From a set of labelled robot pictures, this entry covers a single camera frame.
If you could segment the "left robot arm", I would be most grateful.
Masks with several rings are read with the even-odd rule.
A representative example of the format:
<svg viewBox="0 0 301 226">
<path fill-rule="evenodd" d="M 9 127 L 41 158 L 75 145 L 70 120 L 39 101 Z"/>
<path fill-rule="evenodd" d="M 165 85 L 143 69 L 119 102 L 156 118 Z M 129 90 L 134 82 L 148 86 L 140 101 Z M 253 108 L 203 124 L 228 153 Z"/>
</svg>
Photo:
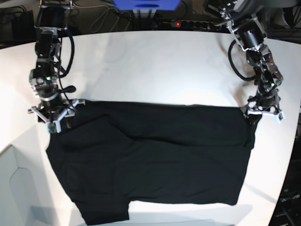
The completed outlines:
<svg viewBox="0 0 301 226">
<path fill-rule="evenodd" d="M 205 9 L 222 22 L 216 26 L 226 26 L 234 35 L 234 41 L 246 53 L 247 62 L 253 67 L 255 76 L 251 77 L 258 87 L 256 95 L 249 97 L 247 104 L 241 108 L 245 117 L 251 115 L 270 115 L 277 121 L 284 119 L 280 109 L 281 98 L 278 87 L 282 84 L 283 76 L 278 70 L 272 53 L 264 43 L 267 34 L 256 16 L 264 7 L 280 7 L 278 0 L 207 0 Z"/>
</svg>

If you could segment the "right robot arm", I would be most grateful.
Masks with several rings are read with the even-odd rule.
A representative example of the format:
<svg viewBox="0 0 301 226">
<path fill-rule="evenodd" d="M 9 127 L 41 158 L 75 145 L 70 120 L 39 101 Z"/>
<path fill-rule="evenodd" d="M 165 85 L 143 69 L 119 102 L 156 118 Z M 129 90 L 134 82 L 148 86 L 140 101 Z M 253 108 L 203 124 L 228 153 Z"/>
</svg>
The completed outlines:
<svg viewBox="0 0 301 226">
<path fill-rule="evenodd" d="M 31 107 L 28 112 L 45 123 L 51 133 L 59 133 L 61 121 L 75 116 L 75 107 L 82 103 L 79 99 L 70 100 L 67 97 L 68 93 L 76 91 L 74 86 L 64 88 L 61 84 L 61 79 L 70 72 L 75 54 L 74 39 L 68 29 L 72 10 L 72 0 L 41 0 L 35 23 L 37 60 L 35 68 L 30 72 L 29 84 L 40 103 Z M 62 33 L 67 35 L 71 43 L 71 56 L 67 67 L 62 66 L 61 60 Z"/>
</svg>

